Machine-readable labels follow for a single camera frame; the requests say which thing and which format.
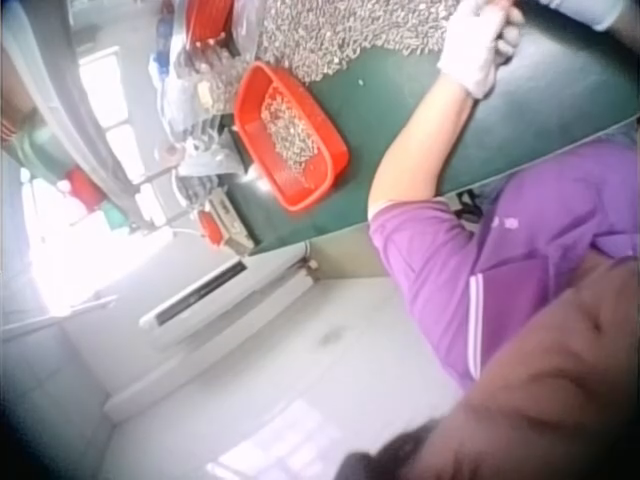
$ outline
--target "workbench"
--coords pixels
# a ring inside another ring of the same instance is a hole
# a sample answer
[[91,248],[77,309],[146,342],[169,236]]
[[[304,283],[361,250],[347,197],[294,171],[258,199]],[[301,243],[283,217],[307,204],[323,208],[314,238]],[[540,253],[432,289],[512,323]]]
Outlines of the workbench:
[[[637,57],[607,34],[525,5],[527,26],[493,94],[480,102],[446,168],[447,194],[507,174],[574,145],[638,112]],[[369,187],[398,131],[438,75],[437,54],[404,57],[373,49],[347,70],[310,85],[349,146],[331,193],[299,214],[254,182],[228,194],[265,252],[365,222]]]

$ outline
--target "white glove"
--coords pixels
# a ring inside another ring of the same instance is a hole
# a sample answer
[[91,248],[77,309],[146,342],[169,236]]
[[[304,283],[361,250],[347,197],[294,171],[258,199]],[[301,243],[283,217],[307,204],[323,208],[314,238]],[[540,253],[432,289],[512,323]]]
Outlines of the white glove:
[[603,32],[617,20],[628,0],[538,0],[543,5]]
[[462,0],[449,19],[438,68],[477,99],[491,91],[498,66],[520,43],[524,17],[509,3]]

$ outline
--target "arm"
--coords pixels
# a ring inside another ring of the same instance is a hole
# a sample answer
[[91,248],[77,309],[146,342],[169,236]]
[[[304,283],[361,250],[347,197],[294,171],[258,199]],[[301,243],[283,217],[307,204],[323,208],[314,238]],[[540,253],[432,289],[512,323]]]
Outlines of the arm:
[[385,154],[369,193],[369,218],[389,203],[430,200],[474,99],[493,88],[513,55],[522,15],[513,0],[463,0],[451,17],[438,67],[442,75]]
[[538,1],[598,32],[610,32],[629,48],[640,52],[640,9],[636,0]]
[[609,31],[622,43],[640,53],[640,7],[627,2]]
[[441,75],[389,147],[369,193],[369,211],[387,202],[429,200],[440,172],[469,118],[474,99]]

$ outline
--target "purple t-shirt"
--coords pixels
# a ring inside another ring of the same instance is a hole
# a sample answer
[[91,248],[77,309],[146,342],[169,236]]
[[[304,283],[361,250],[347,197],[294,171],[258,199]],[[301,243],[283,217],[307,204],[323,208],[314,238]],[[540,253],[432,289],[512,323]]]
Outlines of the purple t-shirt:
[[389,205],[370,234],[442,365],[464,388],[567,286],[589,249],[638,256],[638,163],[595,141],[513,176],[478,233],[442,200]]

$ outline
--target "red plastic tray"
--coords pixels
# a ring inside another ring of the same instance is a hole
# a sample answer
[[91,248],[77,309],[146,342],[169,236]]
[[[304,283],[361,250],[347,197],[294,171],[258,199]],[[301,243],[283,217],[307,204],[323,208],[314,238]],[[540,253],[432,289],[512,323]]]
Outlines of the red plastic tray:
[[[282,95],[290,103],[317,144],[318,153],[307,161],[302,175],[291,172],[276,152],[260,116],[271,95]],[[235,121],[251,158],[290,212],[315,205],[349,162],[349,150],[336,128],[306,88],[284,68],[262,62],[249,68],[236,98]]]
[[186,13],[187,44],[216,40],[226,29],[233,0],[188,0]]

